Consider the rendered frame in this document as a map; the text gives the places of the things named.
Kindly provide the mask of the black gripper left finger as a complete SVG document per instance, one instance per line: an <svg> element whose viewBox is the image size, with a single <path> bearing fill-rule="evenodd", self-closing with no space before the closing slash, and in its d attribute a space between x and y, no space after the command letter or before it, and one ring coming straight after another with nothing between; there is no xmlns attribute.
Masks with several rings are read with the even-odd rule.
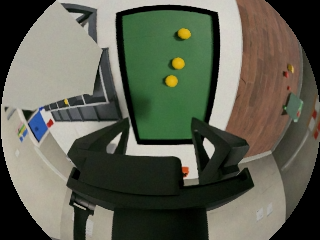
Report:
<svg viewBox="0 0 320 240"><path fill-rule="evenodd" d="M120 133L121 136L113 154L126 155L130 133L129 117L75 139L72 146L89 149L90 151L107 153L107 145L110 144Z"/></svg>

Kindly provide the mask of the green tray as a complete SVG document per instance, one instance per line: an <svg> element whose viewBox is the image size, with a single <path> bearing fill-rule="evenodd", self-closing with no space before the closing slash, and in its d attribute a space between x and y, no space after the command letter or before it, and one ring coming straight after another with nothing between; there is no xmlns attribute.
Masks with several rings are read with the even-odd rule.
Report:
<svg viewBox="0 0 320 240"><path fill-rule="evenodd" d="M180 29L191 36L181 39ZM122 85L137 145L193 145L192 117L210 122L220 66L218 12L150 5L116 12ZM175 58L184 67L172 66ZM165 79L173 75L177 85Z"/></svg>

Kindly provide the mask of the orange pocket multimeter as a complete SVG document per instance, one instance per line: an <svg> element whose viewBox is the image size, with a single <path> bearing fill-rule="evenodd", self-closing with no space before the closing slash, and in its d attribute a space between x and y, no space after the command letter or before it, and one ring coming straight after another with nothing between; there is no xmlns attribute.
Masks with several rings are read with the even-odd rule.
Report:
<svg viewBox="0 0 320 240"><path fill-rule="evenodd" d="M183 176L184 176L184 178L187 177L188 174L189 174L189 167L183 167Z"/></svg>

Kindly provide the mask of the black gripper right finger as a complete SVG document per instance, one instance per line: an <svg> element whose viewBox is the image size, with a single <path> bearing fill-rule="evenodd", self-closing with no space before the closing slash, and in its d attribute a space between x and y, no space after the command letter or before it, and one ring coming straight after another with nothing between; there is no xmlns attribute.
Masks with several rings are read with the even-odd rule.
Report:
<svg viewBox="0 0 320 240"><path fill-rule="evenodd" d="M211 158L204 148L199 132L214 146ZM238 165L250 148L245 139L195 117L192 117L191 133L199 184L207 183L219 169Z"/></svg>

